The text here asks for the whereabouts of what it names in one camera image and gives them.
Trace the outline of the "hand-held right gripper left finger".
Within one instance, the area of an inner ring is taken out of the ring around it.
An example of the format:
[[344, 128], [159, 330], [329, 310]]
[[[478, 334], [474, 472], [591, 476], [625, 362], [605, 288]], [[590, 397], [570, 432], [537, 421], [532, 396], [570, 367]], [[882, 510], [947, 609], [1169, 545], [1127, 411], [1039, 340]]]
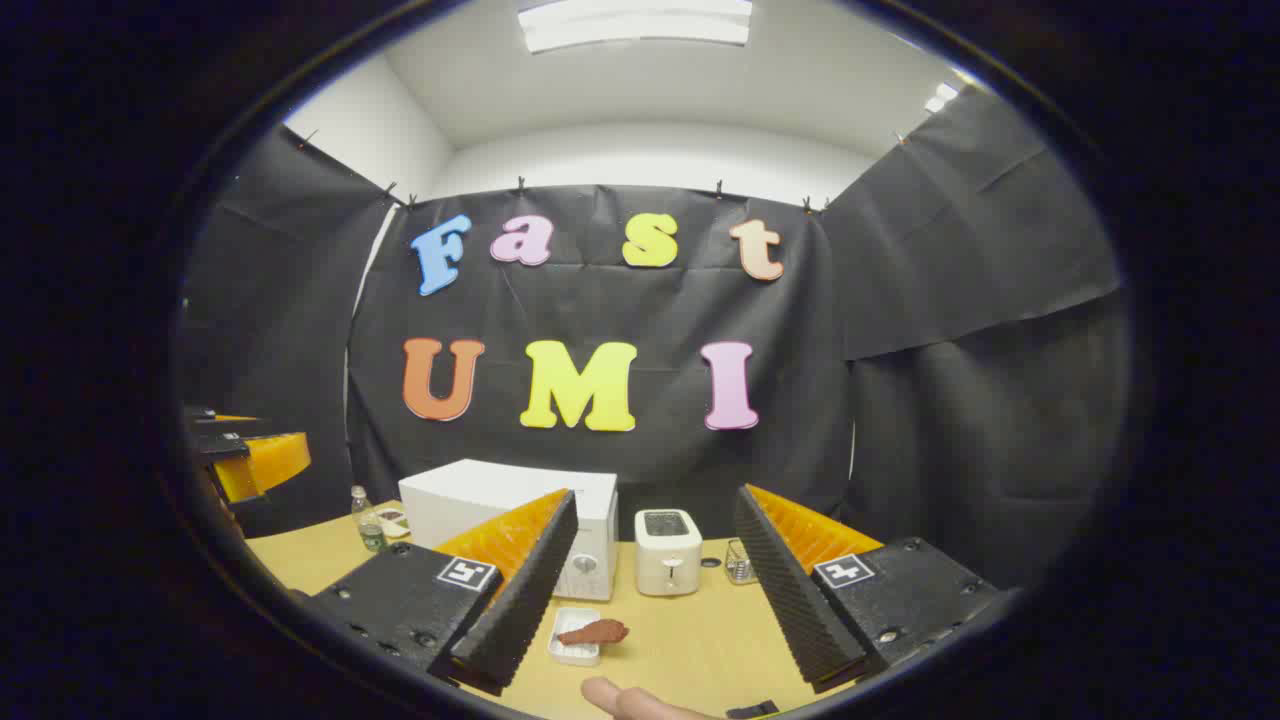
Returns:
[[573, 492], [554, 489], [431, 548], [390, 544], [306, 605], [398, 673], [498, 696], [529, 651], [577, 530]]

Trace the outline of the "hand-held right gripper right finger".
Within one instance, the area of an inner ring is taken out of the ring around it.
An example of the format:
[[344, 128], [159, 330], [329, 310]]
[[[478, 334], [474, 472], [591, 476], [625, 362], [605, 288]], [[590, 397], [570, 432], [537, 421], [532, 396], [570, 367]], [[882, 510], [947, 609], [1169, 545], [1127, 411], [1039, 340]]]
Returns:
[[1005, 598], [922, 538], [882, 543], [756, 486], [739, 489], [733, 524], [817, 693], [934, 648]]

